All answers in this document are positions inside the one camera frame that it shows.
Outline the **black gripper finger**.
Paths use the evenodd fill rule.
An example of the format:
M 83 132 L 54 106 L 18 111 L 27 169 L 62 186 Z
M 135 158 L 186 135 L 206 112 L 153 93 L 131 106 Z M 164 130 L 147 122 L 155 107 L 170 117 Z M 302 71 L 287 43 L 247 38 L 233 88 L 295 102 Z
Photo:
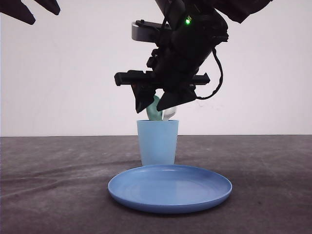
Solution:
M 59 15 L 60 13 L 60 6 L 56 0 L 35 0 L 35 2 L 54 15 Z
M 0 12 L 30 25 L 36 21 L 28 7 L 20 0 L 0 0 Z

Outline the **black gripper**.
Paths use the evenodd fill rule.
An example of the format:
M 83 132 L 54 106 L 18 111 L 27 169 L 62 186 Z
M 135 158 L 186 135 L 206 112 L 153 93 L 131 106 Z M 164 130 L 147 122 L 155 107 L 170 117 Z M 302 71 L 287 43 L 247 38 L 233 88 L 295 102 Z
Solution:
M 208 83 L 207 75 L 197 75 L 199 67 L 218 44 L 228 40 L 227 23 L 219 14 L 168 14 L 161 28 L 165 24 L 173 32 L 167 44 L 156 44 L 146 64 L 151 70 L 129 70 L 114 76 L 117 86 L 131 85 L 137 113 L 154 102 L 158 88 L 166 91 L 156 106 L 158 111 L 195 100 L 191 89 L 169 91 L 182 83 Z

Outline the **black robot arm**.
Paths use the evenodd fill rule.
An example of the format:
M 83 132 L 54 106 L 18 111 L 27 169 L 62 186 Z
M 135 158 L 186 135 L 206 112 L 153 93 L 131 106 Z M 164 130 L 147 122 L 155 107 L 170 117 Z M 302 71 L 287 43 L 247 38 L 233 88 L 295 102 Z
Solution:
M 153 103 L 157 89 L 164 92 L 158 111 L 198 99 L 196 86 L 210 82 L 207 74 L 198 74 L 200 66 L 229 38 L 225 17 L 241 23 L 268 1 L 159 0 L 157 5 L 164 16 L 162 23 L 132 23 L 133 40 L 156 44 L 147 61 L 148 71 L 115 74 L 116 85 L 131 86 L 137 113 Z

